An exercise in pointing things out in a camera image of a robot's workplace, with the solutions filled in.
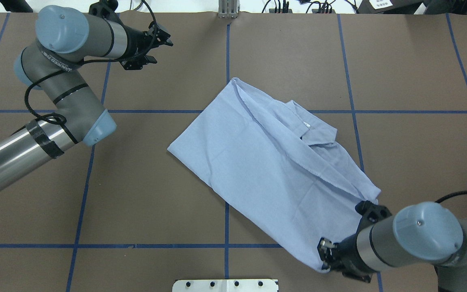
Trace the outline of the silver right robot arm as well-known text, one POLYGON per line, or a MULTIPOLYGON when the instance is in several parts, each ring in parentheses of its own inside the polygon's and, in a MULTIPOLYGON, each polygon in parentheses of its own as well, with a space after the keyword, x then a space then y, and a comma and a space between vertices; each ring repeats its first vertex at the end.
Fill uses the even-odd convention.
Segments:
POLYGON ((413 264, 430 264, 439 292, 467 292, 467 219, 436 202, 408 206, 396 215, 362 201, 356 233, 334 243, 324 237, 317 251, 324 266, 369 283, 373 274, 413 264))

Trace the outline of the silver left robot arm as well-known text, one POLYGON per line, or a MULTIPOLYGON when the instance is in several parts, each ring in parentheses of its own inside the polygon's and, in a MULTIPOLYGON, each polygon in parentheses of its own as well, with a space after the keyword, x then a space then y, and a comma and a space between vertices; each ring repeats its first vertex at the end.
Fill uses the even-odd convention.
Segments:
POLYGON ((100 0, 88 13, 48 5, 39 11, 36 38, 14 62, 15 75, 27 85, 24 103, 33 119, 0 142, 0 191, 83 142, 94 146, 117 124, 79 69, 117 62, 125 70, 156 64, 148 53, 173 46, 156 18, 141 31, 126 26, 115 0, 100 0))

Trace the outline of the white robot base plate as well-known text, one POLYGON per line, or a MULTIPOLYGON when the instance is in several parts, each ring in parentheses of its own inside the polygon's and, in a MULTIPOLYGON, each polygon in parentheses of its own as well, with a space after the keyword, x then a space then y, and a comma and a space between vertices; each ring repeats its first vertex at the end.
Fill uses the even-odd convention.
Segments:
POLYGON ((173 292, 278 292, 277 279, 182 279, 173 292))

